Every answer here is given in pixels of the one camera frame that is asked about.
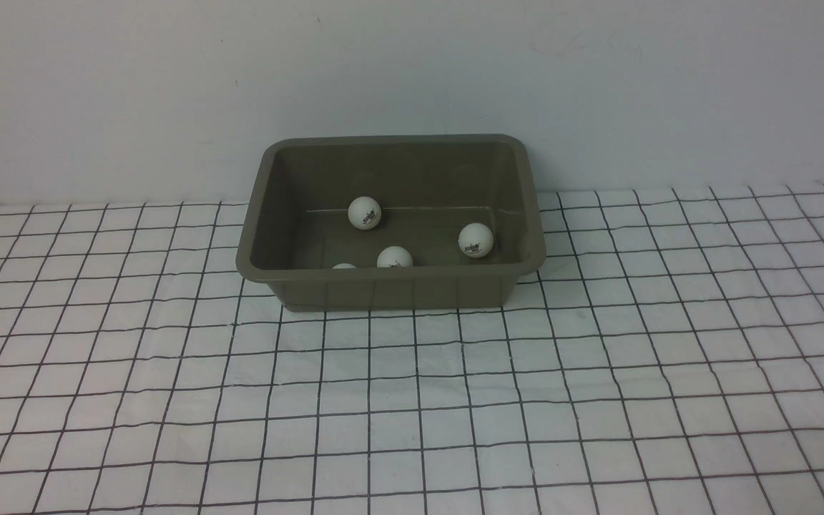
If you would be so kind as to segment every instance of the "bin floor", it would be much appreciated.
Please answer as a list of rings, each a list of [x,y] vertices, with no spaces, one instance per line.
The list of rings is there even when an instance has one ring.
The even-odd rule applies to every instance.
[[[494,249],[481,260],[466,257],[457,245],[460,230],[472,222],[488,225],[495,234]],[[408,250],[416,266],[501,263],[504,235],[498,232],[487,207],[387,209],[370,231],[354,228],[346,211],[307,212],[298,224],[291,268],[332,268],[339,263],[376,267],[377,255],[390,245]]]

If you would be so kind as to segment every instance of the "grid tablecloth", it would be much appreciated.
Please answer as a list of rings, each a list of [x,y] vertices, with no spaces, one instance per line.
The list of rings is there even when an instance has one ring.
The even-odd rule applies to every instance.
[[[824,185],[539,201],[503,310],[325,314],[240,203],[0,207],[0,513],[824,513]]]

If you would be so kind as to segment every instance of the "black grid line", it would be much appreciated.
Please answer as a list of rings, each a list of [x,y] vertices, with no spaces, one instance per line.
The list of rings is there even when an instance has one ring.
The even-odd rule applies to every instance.
[[[177,219],[180,218],[180,213],[181,213],[182,209],[183,209],[183,206],[180,205],[180,208],[177,210]],[[215,221],[213,221],[213,222],[218,221],[218,212],[219,211],[220,211],[220,205],[215,210]],[[212,235],[215,235],[215,224],[212,224]],[[209,264],[209,254],[206,253],[205,258],[202,261],[202,271],[203,272],[206,270],[206,267],[208,266],[208,264]],[[200,275],[200,277],[199,277],[199,286],[196,287],[196,291],[198,291],[199,289],[202,289],[202,280],[203,280],[204,277],[205,277],[204,275]],[[184,340],[183,340],[183,347],[180,348],[180,359],[177,360],[177,370],[174,372],[174,382],[173,382],[173,387],[171,387],[171,389],[174,389],[177,385],[177,382],[180,380],[180,369],[182,368],[182,364],[183,364],[183,359],[182,358],[183,358],[184,355],[186,355],[186,346],[187,346],[187,343],[190,342],[189,336],[190,336],[190,331],[192,330],[192,322],[193,322],[193,319],[194,319],[195,316],[196,316],[196,306],[193,305],[192,309],[190,310],[190,322],[187,324],[186,336],[184,337]],[[218,387],[219,397],[220,397],[220,391],[221,390],[222,390],[222,386],[219,385],[219,387]],[[164,433],[164,427],[165,427],[165,423],[167,421],[167,413],[169,413],[169,411],[170,411],[170,404],[173,402],[173,398],[174,398],[174,392],[171,391],[170,395],[167,396],[167,403],[164,404],[164,415],[163,415],[163,417],[161,417],[161,424],[158,425],[158,427],[157,427],[157,440],[154,441],[154,453],[151,456],[152,462],[157,462],[157,453],[160,452],[160,446],[161,446],[161,436]],[[146,483],[146,488],[144,488],[144,495],[142,496],[143,504],[148,501],[148,492],[151,488],[151,479],[154,476],[154,473],[155,473],[155,466],[154,466],[154,463],[152,463],[152,465],[148,469],[148,482]],[[202,491],[204,491],[204,488],[205,488],[205,479],[206,479],[206,477],[207,477],[207,475],[203,476]]]
[[[599,193],[596,193],[596,200],[597,200],[597,202],[599,202],[599,206],[601,206],[601,208],[602,208],[602,200],[599,199]],[[605,222],[606,232],[609,235],[609,239],[611,239],[612,245],[615,247],[615,237],[612,235],[612,228],[609,227],[609,220],[606,217],[605,212],[604,212],[604,214],[602,214],[602,219]],[[654,241],[654,246],[657,247],[657,252],[658,252],[658,254],[660,254],[661,260],[663,260],[663,254],[660,252],[659,245],[657,244],[657,238],[654,237],[654,234],[653,234],[652,231],[651,231],[651,240]],[[624,264],[624,261],[622,260],[622,256],[620,254],[616,254],[616,258],[618,258],[619,267],[622,268],[622,273],[624,273],[625,276],[627,276],[628,273],[627,273],[627,271],[625,271],[625,264]],[[664,268],[668,269],[666,261],[664,261]],[[678,407],[678,405],[676,404],[676,398],[675,398],[675,395],[674,395],[673,387],[670,385],[670,380],[667,378],[666,372],[663,371],[663,363],[660,361],[660,357],[657,355],[657,349],[654,347],[654,341],[651,340],[651,338],[650,338],[650,332],[649,332],[649,328],[647,327],[647,321],[644,319],[644,313],[641,312],[641,306],[638,305],[637,294],[634,292],[634,286],[632,286],[631,281],[627,281],[627,282],[628,282],[628,291],[629,291],[629,293],[631,293],[632,303],[634,303],[635,312],[638,315],[638,319],[641,320],[641,324],[644,326],[644,331],[647,333],[647,340],[650,342],[651,349],[654,349],[654,358],[657,359],[657,365],[658,365],[657,368],[660,371],[660,375],[663,377],[663,381],[666,382],[666,384],[667,384],[667,388],[668,388],[670,397],[674,397],[673,398],[673,409],[676,411],[676,418],[680,422],[680,428],[682,429],[682,435],[685,437],[686,447],[687,447],[687,449],[689,449],[689,454],[691,454],[691,456],[692,456],[692,462],[695,464],[695,470],[697,472],[697,475],[701,476],[701,467],[699,466],[699,462],[697,462],[697,457],[695,456],[695,451],[692,449],[691,440],[689,440],[689,436],[687,436],[686,425],[682,421],[682,415],[680,414],[680,407]],[[590,297],[591,296],[589,295],[589,291],[587,291],[587,298],[589,299]],[[608,349],[606,350],[606,355],[607,355],[607,358],[608,358],[608,356],[609,356],[609,350]],[[612,381],[614,381],[616,383],[616,385],[618,385],[619,394],[622,395],[622,386],[619,384],[618,380],[615,378],[615,372],[612,371],[612,362],[609,362],[609,369],[611,369],[611,372],[612,372]],[[630,418],[628,416],[628,410],[627,410],[627,408],[625,408],[624,402],[622,402],[622,410],[625,413],[625,420],[628,421],[628,431],[630,433],[630,436],[632,437],[632,440],[634,440],[634,431],[632,431],[632,425],[631,425]],[[638,453],[638,462],[641,463],[641,467],[645,467],[645,463],[644,463],[643,458],[641,457],[641,453]],[[701,489],[704,490],[705,496],[707,498],[707,504],[709,504],[709,506],[710,506],[710,511],[712,512],[713,515],[717,515],[717,512],[714,509],[714,502],[710,498],[710,492],[707,491],[707,485],[704,482],[704,479],[701,479],[700,483],[701,483]],[[657,509],[657,502],[654,500],[653,492],[651,492],[651,502],[654,504],[654,510]]]
[[[561,205],[561,195],[558,195],[558,197],[559,197],[559,205]],[[573,248],[574,247],[574,238],[572,237],[572,233],[570,231],[568,231],[569,223],[568,223],[568,219],[566,219],[564,215],[562,215],[562,221],[565,224],[566,231],[568,232],[568,238],[569,238],[570,243],[572,244],[572,248]],[[600,335],[602,335],[602,327],[599,325],[599,317],[597,316],[596,310],[593,309],[593,300],[592,300],[591,294],[589,294],[589,289],[587,288],[587,282],[585,280],[585,276],[584,276],[584,273],[583,273],[583,267],[581,265],[581,261],[579,261],[579,260],[577,260],[577,268],[578,268],[578,275],[579,275],[579,277],[581,277],[581,283],[582,283],[582,286],[583,286],[583,289],[584,289],[584,294],[587,297],[587,303],[589,304],[589,309],[591,309],[592,318],[593,318],[593,325],[596,326],[596,332],[598,332]],[[549,307],[549,299],[547,299],[546,291],[544,289],[543,289],[543,301],[545,303],[545,306]],[[549,313],[549,310],[547,310],[547,309],[546,309],[546,314],[549,316],[549,325],[552,328],[552,335],[554,336],[555,335],[555,325],[552,323],[551,315]],[[620,404],[622,405],[622,413],[624,414],[625,423],[627,423],[627,427],[628,427],[628,436],[631,438],[632,447],[634,447],[634,456],[637,457],[637,463],[641,467],[641,474],[643,476],[644,482],[647,484],[647,495],[650,497],[650,505],[653,506],[653,508],[654,508],[654,515],[658,515],[659,514],[659,509],[657,508],[657,502],[654,500],[654,490],[651,489],[650,479],[647,476],[647,465],[645,465],[644,459],[642,459],[642,457],[641,457],[641,452],[638,450],[637,439],[635,439],[635,437],[634,437],[634,431],[632,430],[631,421],[630,421],[630,418],[628,416],[628,408],[625,406],[625,400],[624,400],[625,399],[625,394],[624,394],[624,392],[622,392],[622,385],[619,384],[618,379],[615,378],[615,372],[612,371],[612,358],[611,358],[611,356],[609,356],[609,349],[607,349],[605,345],[602,346],[602,352],[604,352],[604,355],[605,355],[605,358],[606,358],[606,365],[607,365],[606,369],[609,371],[609,377],[612,378],[612,382],[614,382],[615,388],[617,388],[618,392],[619,392],[619,398],[621,400]],[[576,411],[574,413],[574,417],[575,417],[575,420],[577,420],[578,425],[581,425],[581,421],[579,420]],[[592,472],[591,472],[591,470],[589,470],[589,461],[588,461],[587,475],[590,479],[592,479]]]
[[[635,196],[635,198],[638,199],[638,205],[639,205],[639,208],[640,208],[641,199],[638,197],[637,192],[634,192],[634,196]],[[647,214],[645,214],[643,209],[641,209],[641,214],[644,215],[644,221],[647,222],[648,221]],[[657,254],[660,256],[660,261],[663,263],[664,268],[667,268],[666,258],[663,257],[663,250],[660,248],[660,245],[657,244],[657,239],[654,238],[653,230],[650,230],[650,235],[651,235],[651,239],[654,240],[655,247],[657,247]],[[697,243],[697,236],[696,236],[695,232],[692,233],[692,236],[693,236],[693,238],[695,238],[695,241]],[[676,296],[678,298],[680,296],[680,288],[676,284],[676,278],[672,277],[671,275],[669,275],[668,277],[669,277],[670,284],[673,287],[674,294],[676,294]],[[686,318],[686,321],[689,323],[689,327],[693,327],[694,323],[692,322],[692,318],[689,314],[689,310],[686,309],[686,307],[684,305],[682,306],[682,312],[683,312],[683,314],[685,314],[685,318]],[[641,319],[644,320],[643,313],[640,313],[640,308],[639,308],[638,316],[640,316]],[[707,355],[707,353],[705,351],[705,348],[704,348],[704,345],[703,345],[703,343],[701,343],[700,337],[697,335],[697,333],[694,333],[694,335],[695,335],[695,341],[697,343],[697,346],[699,346],[699,349],[701,351],[701,355]],[[653,346],[653,341],[651,342],[651,347],[654,348],[654,355],[657,355],[657,349]],[[657,356],[657,362],[660,363],[660,372],[663,373],[663,364],[662,364],[662,362],[660,362],[659,356]],[[719,392],[720,392],[720,397],[723,398],[724,407],[726,408],[727,413],[730,415],[730,423],[733,424],[733,431],[735,431],[736,436],[739,439],[740,446],[742,447],[743,452],[745,452],[746,459],[749,461],[749,466],[751,467],[752,472],[755,472],[755,462],[752,462],[751,453],[749,453],[749,449],[746,448],[745,442],[743,442],[743,440],[742,440],[742,434],[740,433],[739,423],[737,423],[736,417],[735,417],[735,415],[733,415],[733,410],[730,408],[730,404],[727,401],[727,394],[724,391],[723,385],[720,384],[720,378],[718,377],[717,373],[714,371],[714,361],[709,359],[709,360],[707,360],[706,363],[707,363],[707,369],[709,369],[710,375],[712,375],[712,377],[714,378],[714,382],[717,384],[717,387],[718,387]],[[674,408],[676,408],[678,420],[680,420],[680,423],[682,423],[681,416],[678,416],[678,406],[676,404],[676,398],[675,397],[673,398],[673,406],[674,406]],[[691,440],[690,440],[689,433],[686,431],[684,425],[682,427],[682,432],[683,432],[683,434],[686,438],[686,443],[689,446],[689,450],[690,450],[690,453],[692,454],[692,458],[695,460],[695,467],[697,469],[697,472],[699,472],[699,475],[700,475],[701,474],[701,469],[700,469],[699,464],[697,463],[697,457],[695,457],[695,452],[691,447],[691,443],[690,443]],[[762,495],[765,497],[765,502],[768,505],[769,510],[772,513],[775,513],[775,507],[771,505],[771,499],[768,498],[768,494],[765,492],[765,485],[762,483],[761,477],[756,476],[755,479],[759,483],[759,489],[762,490]],[[703,488],[705,489],[705,492],[707,492],[706,483],[704,483],[704,481],[702,480],[701,484],[702,484]]]
[[[245,203],[0,208],[0,511],[112,513],[161,508],[202,512],[239,506],[252,507],[258,514],[273,506],[322,512],[324,503],[326,511],[332,511],[336,506],[333,503],[343,503],[343,511],[353,512],[354,508],[347,506],[362,509],[360,506],[364,505],[364,511],[376,514],[385,511],[389,503],[403,502],[410,509],[428,513],[432,509],[447,509],[441,506],[440,495],[462,495],[472,503],[478,497],[479,505],[472,504],[471,508],[487,512],[497,509],[494,503],[498,499],[513,495],[510,499],[526,503],[523,509],[532,506],[533,512],[547,513],[555,509],[550,499],[558,495],[556,489],[579,488],[587,495],[585,509],[599,514],[611,511],[615,499],[612,489],[631,488],[635,494],[645,491],[636,499],[644,504],[649,502],[657,513],[670,511],[680,499],[696,503],[700,511],[720,513],[727,509],[728,494],[722,491],[724,486],[715,489],[713,485],[730,480],[749,485],[749,491],[738,494],[746,495],[745,502],[751,502],[753,508],[757,508],[757,503],[772,513],[788,511],[790,506],[779,499],[778,489],[798,485],[810,489],[808,501],[815,503],[814,509],[822,511],[824,287],[815,284],[815,278],[824,278],[824,185],[805,190],[664,190],[653,196],[649,192],[553,195],[544,193],[540,197],[543,222],[548,225],[546,238],[553,252],[543,270],[518,281],[514,290],[519,296],[516,305],[481,310],[356,314],[288,313],[271,298],[269,290],[254,288],[236,276],[236,281],[232,281],[230,276],[236,271],[227,260],[231,260],[235,247],[222,244],[232,243],[232,233],[239,225],[238,216],[243,215]],[[184,220],[181,215],[190,207],[197,209],[187,211]],[[108,226],[108,215],[119,225]],[[150,217],[148,222],[144,221],[146,216]],[[91,230],[79,229],[82,225]],[[135,242],[141,240],[141,229],[156,230],[147,234],[160,232],[162,238],[170,234],[170,238],[167,243],[162,243],[162,239],[137,247]],[[184,235],[180,241],[176,238],[178,232]],[[36,239],[30,245],[30,240],[23,237]],[[821,255],[807,254],[805,260],[800,260],[807,250]],[[219,261],[222,255],[227,256],[223,262]],[[680,255],[690,260],[677,262]],[[110,264],[103,270],[86,267],[95,260]],[[147,266],[127,270],[127,261],[133,260]],[[78,268],[53,274],[55,263],[73,263],[72,267]],[[92,284],[82,280],[97,278],[107,280],[101,284],[109,285],[102,291],[104,295],[110,291],[109,300],[73,296],[75,290]],[[119,278],[125,281],[124,286]],[[710,290],[689,290],[690,284],[703,284],[702,278],[712,283]],[[792,282],[778,284],[778,278]],[[749,281],[752,287],[746,288],[740,280]],[[768,280],[774,281],[772,289]],[[141,285],[134,285],[135,281],[141,281]],[[202,285],[209,281],[215,287],[204,290]],[[131,284],[134,293],[121,297],[118,290]],[[644,285],[655,292],[648,293]],[[624,292],[604,299],[592,296],[600,293],[601,288],[610,287],[624,288]],[[37,297],[37,290],[49,297]],[[4,293],[14,295],[3,300]],[[573,293],[574,298],[565,301],[563,293]],[[782,312],[781,306],[801,306],[807,302],[815,306],[814,314]],[[190,309],[185,318],[180,318],[181,306]],[[774,310],[774,314],[753,317],[741,312],[745,306],[762,306]],[[714,314],[703,315],[708,310]],[[144,318],[141,323],[107,325],[108,313],[113,312],[129,313],[132,317],[144,313]],[[152,320],[152,313],[163,312],[169,314],[166,320]],[[40,329],[45,326],[40,323],[19,323],[22,313],[58,313],[58,319],[53,329],[46,332]],[[82,325],[63,326],[63,318],[76,316],[69,313],[91,313],[97,318]],[[204,313],[216,313],[220,320]],[[674,313],[683,322],[648,323],[645,313]],[[614,323],[612,316],[629,316],[637,323],[620,325]],[[86,327],[98,320],[96,329]],[[469,320],[484,320],[494,332],[479,329],[478,335],[470,335],[470,325],[465,325],[464,332],[464,322]],[[549,328],[527,330],[537,320],[545,320],[539,325],[547,323]],[[569,320],[569,325],[560,325],[562,320]],[[411,341],[405,333],[396,333],[393,341],[390,333],[400,327],[405,332],[408,322],[412,323]],[[619,339],[624,351],[612,351],[609,343],[615,339]],[[105,346],[108,342],[114,346]],[[625,348],[627,343],[634,346]],[[724,348],[738,348],[739,352],[725,352]],[[373,353],[381,349],[393,349],[395,353],[390,355],[406,356],[402,359],[409,362],[414,359],[414,368],[411,363],[384,366],[381,359],[378,366],[382,369],[375,371]],[[425,356],[450,356],[447,353],[451,350],[452,358],[439,358],[452,362],[447,366],[436,368],[426,361]],[[366,366],[353,366],[348,356],[355,355],[367,355]],[[235,364],[241,366],[240,360],[255,363],[262,373],[256,378],[233,377],[229,370]],[[184,383],[184,365],[196,363],[212,364],[211,373],[217,374],[217,378]],[[142,366],[154,378],[133,384],[134,373]],[[125,377],[104,379],[109,385],[98,388],[82,388],[87,384],[89,371],[95,369],[114,369]],[[37,388],[53,381],[53,371],[81,375],[66,376],[65,387]],[[554,384],[529,382],[531,378],[538,381],[550,374],[561,375],[562,386],[557,388],[564,391],[555,396],[530,392],[527,398],[524,385]],[[745,382],[727,382],[732,374],[742,374],[737,377],[745,377],[740,379]],[[2,378],[6,377],[14,384],[4,383]],[[691,387],[687,383],[689,378],[705,386]],[[595,386],[593,381],[599,381],[599,385]],[[377,385],[376,392],[372,385]],[[295,392],[285,401],[285,410],[281,402],[284,391]],[[388,397],[392,404],[383,403],[385,391],[392,395]],[[218,395],[212,398],[213,404],[206,408],[204,416],[171,420],[169,411],[174,397],[198,396],[200,392],[204,392],[203,397]],[[372,404],[375,394],[377,405]],[[441,397],[437,403],[435,396]],[[75,416],[73,407],[94,405],[92,402],[101,397],[119,399],[115,407],[109,407],[111,413],[102,420],[69,424],[69,418]],[[147,416],[121,420],[128,401],[148,398],[163,401],[160,406],[154,402],[147,404],[151,410]],[[54,414],[55,425],[43,427],[25,421],[25,415],[32,411],[31,405],[43,405],[40,403],[65,408],[64,414]],[[606,403],[621,407],[614,411],[606,408],[602,413],[621,411],[618,418],[624,419],[620,423],[626,424],[624,430],[595,433],[588,425],[592,419],[578,420],[579,414],[602,416],[599,410]],[[671,423],[665,418],[657,421],[657,427],[651,431],[650,421],[643,417],[635,420],[637,412],[629,413],[629,403],[632,410],[668,407],[672,415],[666,413],[666,417],[675,419],[675,429],[670,429]],[[820,411],[804,417],[797,411],[788,413],[791,405],[815,406],[814,410]],[[239,411],[231,411],[232,406]],[[726,423],[718,423],[718,418],[696,420],[700,414],[696,415],[694,410],[703,406],[713,406],[720,413],[725,411],[720,416],[726,418]],[[760,406],[765,407],[764,414],[752,412],[753,407]],[[519,413],[511,417],[516,421],[498,423],[520,424],[523,431],[511,429],[493,434],[488,441],[477,440],[477,434],[485,428],[476,424],[475,411]],[[547,416],[538,413],[573,418],[573,429],[547,430],[542,423],[536,426],[531,417],[540,416],[539,420],[545,421],[541,417]],[[378,423],[409,424],[404,434],[416,433],[418,440],[386,446],[377,442],[373,446],[375,418]],[[299,444],[283,447],[281,431],[269,431],[270,422],[313,431],[301,430],[305,433],[298,431],[288,436]],[[215,455],[213,449],[223,444],[220,438],[224,433],[219,431],[233,427],[226,424],[256,428],[258,457]],[[333,444],[333,427],[343,427],[340,431],[345,433],[340,434],[346,443]],[[463,431],[463,441],[448,438],[426,442],[426,433],[433,434],[436,428],[447,429],[448,434]],[[153,447],[141,456],[108,460],[118,431],[151,434],[147,438],[154,440],[150,442]],[[167,450],[159,454],[162,434],[180,431],[208,434],[208,439],[204,443],[187,442],[197,451],[192,456]],[[52,448],[44,444],[36,454],[29,448],[26,456],[16,458],[14,444],[29,441],[50,442]],[[94,456],[67,462],[65,450],[60,451],[63,441],[75,442],[76,446],[78,442],[89,443],[94,446]],[[763,443],[788,446],[788,442],[789,447],[778,447],[782,450],[775,449],[774,456],[766,456],[758,448]],[[601,446],[631,449],[631,460],[636,459],[639,467],[637,472],[624,479],[598,476],[601,466],[620,466],[599,462],[603,459],[599,454]],[[681,447],[690,460],[687,465],[676,467],[650,462],[649,456],[645,462],[647,455],[642,456],[641,446],[647,452],[677,452]],[[739,449],[739,456],[733,457],[730,469],[716,469],[714,457],[708,454],[713,451],[707,450],[707,446],[718,446],[714,449],[722,455],[723,451],[736,453],[733,449]],[[578,453],[579,449],[579,454],[574,454],[579,458],[563,465],[563,469],[561,463],[559,469],[549,469],[549,460],[540,456],[539,448],[552,452],[569,448],[569,453]],[[462,451],[474,455],[476,470],[471,482],[468,477],[449,480],[444,472],[429,468],[433,466],[429,460],[434,456],[443,452],[448,453],[444,456],[452,456],[450,453]],[[521,471],[512,462],[514,472],[499,475],[497,456],[517,456],[514,462],[522,459],[524,468]],[[787,461],[779,461],[778,456]],[[366,486],[344,495],[330,489],[320,490],[318,464],[323,459],[335,458],[348,459],[346,463],[358,466],[366,460]],[[416,471],[403,476],[399,469],[385,469],[383,464],[405,464]],[[243,484],[242,495],[232,493],[230,498],[219,498],[215,490],[217,474],[235,469],[252,470],[250,477],[239,481]],[[577,469],[582,472],[570,472]],[[140,477],[144,471],[148,477],[144,485],[133,485],[130,479],[119,483],[129,490],[128,494],[117,490],[117,477]],[[154,481],[167,483],[167,474],[175,474],[173,471],[182,474],[183,486],[177,488],[180,497],[150,499],[150,490],[157,488]],[[391,477],[398,475],[386,479],[389,491],[382,491],[387,484],[385,473]],[[282,486],[282,474],[293,475],[291,485],[298,488]],[[77,476],[83,501],[71,508],[66,505],[65,509],[53,509],[54,492],[59,492],[54,490],[59,486],[57,479],[64,482],[66,475]],[[42,480],[39,488],[35,489],[34,483],[26,487],[35,495],[33,499],[6,502],[3,485],[14,485],[34,476]],[[487,477],[492,478],[491,482],[484,482]],[[243,480],[254,484],[246,486]],[[372,481],[379,486],[372,489]],[[691,484],[696,485],[695,490],[689,489]],[[278,491],[270,485],[284,489]],[[118,497],[105,504],[108,495]]]

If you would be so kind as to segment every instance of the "white ball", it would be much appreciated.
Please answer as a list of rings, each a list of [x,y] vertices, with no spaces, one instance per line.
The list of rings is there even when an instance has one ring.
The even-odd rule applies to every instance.
[[[405,268],[412,266],[412,254],[402,247],[387,247],[377,255],[377,268]]]
[[[470,224],[460,231],[457,243],[460,250],[470,258],[484,258],[494,247],[494,235],[485,224]]]
[[[379,203],[371,197],[358,197],[349,204],[349,222],[362,231],[375,228],[380,214]]]

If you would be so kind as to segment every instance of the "plastic bin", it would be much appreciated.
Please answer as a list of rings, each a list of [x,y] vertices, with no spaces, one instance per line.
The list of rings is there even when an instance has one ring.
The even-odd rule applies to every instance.
[[[363,195],[383,210],[369,231],[347,216]],[[494,231],[480,260],[457,245],[471,222]],[[377,268],[389,245],[415,266]],[[288,310],[484,308],[503,304],[545,258],[529,158],[513,137],[321,137],[265,151],[237,269]]]

